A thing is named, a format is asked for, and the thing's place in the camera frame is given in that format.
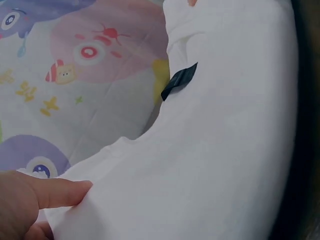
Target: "red and white circle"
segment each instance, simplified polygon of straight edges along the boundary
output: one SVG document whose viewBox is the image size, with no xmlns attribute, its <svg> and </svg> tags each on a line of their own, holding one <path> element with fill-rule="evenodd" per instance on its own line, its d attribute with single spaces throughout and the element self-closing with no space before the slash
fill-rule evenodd
<svg viewBox="0 0 320 240">
<path fill-rule="evenodd" d="M 74 61 L 81 66 L 98 64 L 105 55 L 105 49 L 97 42 L 81 43 L 73 49 Z"/>
</svg>

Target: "cartoon eye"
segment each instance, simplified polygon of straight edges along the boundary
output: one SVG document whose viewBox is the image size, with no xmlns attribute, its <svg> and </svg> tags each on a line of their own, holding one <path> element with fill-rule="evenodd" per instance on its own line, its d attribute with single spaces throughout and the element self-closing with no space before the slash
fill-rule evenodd
<svg viewBox="0 0 320 240">
<path fill-rule="evenodd" d="M 48 158 L 37 156 L 33 158 L 27 165 L 26 170 L 29 173 L 35 173 L 41 177 L 48 179 L 58 176 L 58 171 L 55 164 Z"/>
<path fill-rule="evenodd" d="M 86 42 L 73 49 L 74 60 L 82 66 L 92 66 L 104 59 L 106 51 L 97 42 Z"/>
<path fill-rule="evenodd" d="M 10 28 L 12 28 L 16 24 L 16 22 L 19 20 L 19 18 L 20 18 L 19 12 L 13 11 L 7 14 L 1 23 L 2 30 L 9 30 Z"/>
</svg>

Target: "black fabric label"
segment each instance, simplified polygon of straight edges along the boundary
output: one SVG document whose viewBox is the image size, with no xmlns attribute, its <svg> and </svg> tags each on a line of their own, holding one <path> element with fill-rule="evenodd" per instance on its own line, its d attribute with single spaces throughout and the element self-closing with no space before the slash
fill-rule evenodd
<svg viewBox="0 0 320 240">
<path fill-rule="evenodd" d="M 187 85 L 191 82 L 192 78 L 195 75 L 195 72 L 197 70 L 198 63 L 193 65 L 192 67 L 183 69 L 181 71 L 178 71 L 173 78 L 170 80 L 168 85 L 165 87 L 165 89 L 161 93 L 162 100 L 165 101 L 167 97 L 170 95 L 172 89 Z"/>
</svg>

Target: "printed bedsheet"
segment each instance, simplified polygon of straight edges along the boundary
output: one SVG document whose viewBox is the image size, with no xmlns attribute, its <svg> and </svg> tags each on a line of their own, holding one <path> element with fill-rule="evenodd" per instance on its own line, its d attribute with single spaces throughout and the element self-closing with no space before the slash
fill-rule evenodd
<svg viewBox="0 0 320 240">
<path fill-rule="evenodd" d="M 0 170 L 137 138 L 169 80 L 162 0 L 0 0 Z"/>
</svg>

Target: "white fabric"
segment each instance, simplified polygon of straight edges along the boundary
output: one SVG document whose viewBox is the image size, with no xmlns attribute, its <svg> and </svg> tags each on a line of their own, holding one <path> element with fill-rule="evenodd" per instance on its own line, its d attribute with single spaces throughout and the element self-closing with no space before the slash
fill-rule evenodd
<svg viewBox="0 0 320 240">
<path fill-rule="evenodd" d="M 83 202 L 47 210 L 56 240 L 265 240 L 293 151 L 297 43 L 290 1 L 166 0 L 171 75 L 193 80 L 152 128 L 63 176 Z"/>
</svg>

